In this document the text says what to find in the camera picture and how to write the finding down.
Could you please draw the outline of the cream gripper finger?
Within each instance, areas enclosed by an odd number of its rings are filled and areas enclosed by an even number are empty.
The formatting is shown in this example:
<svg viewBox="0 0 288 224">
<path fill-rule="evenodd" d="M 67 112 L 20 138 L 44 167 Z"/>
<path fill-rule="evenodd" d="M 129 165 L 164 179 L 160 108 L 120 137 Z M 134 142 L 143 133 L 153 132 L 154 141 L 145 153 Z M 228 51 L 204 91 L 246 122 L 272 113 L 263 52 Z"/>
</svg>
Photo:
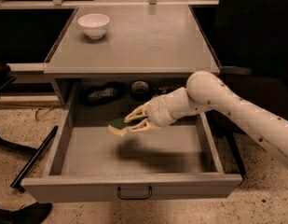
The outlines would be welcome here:
<svg viewBox="0 0 288 224">
<path fill-rule="evenodd" d="M 130 123 L 134 120 L 143 119 L 146 117 L 146 105 L 140 105 L 136 107 L 131 113 L 129 113 L 127 117 L 124 118 L 124 122 Z"/>
<path fill-rule="evenodd" d="M 128 131 L 136 133 L 148 131 L 154 128 L 155 125 L 148 118 L 145 118 L 133 120 L 128 126 Z"/>
</svg>

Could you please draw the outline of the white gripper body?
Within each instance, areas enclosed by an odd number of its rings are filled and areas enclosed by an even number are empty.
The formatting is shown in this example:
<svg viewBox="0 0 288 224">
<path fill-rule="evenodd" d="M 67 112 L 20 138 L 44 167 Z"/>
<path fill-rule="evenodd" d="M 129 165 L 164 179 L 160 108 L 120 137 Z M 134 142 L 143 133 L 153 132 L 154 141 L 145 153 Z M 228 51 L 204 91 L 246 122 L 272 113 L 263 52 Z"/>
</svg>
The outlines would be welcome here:
<svg viewBox="0 0 288 224">
<path fill-rule="evenodd" d="M 145 109 L 149 121 L 158 127 L 166 127 L 176 121 L 170 113 L 164 95 L 154 97 L 145 103 Z"/>
</svg>

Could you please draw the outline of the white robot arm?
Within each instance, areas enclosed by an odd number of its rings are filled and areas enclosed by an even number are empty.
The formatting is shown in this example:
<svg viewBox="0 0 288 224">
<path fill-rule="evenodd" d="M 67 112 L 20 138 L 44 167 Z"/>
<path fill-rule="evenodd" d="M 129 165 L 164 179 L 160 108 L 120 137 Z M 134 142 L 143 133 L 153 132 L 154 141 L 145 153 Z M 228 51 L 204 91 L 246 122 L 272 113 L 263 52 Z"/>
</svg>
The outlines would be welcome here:
<svg viewBox="0 0 288 224">
<path fill-rule="evenodd" d="M 134 131 L 166 127 L 176 120 L 215 110 L 235 123 L 268 154 L 288 169 L 288 120 L 234 93 L 220 78 L 198 71 L 181 87 L 152 98 L 133 110 L 125 121 L 142 122 Z"/>
</svg>

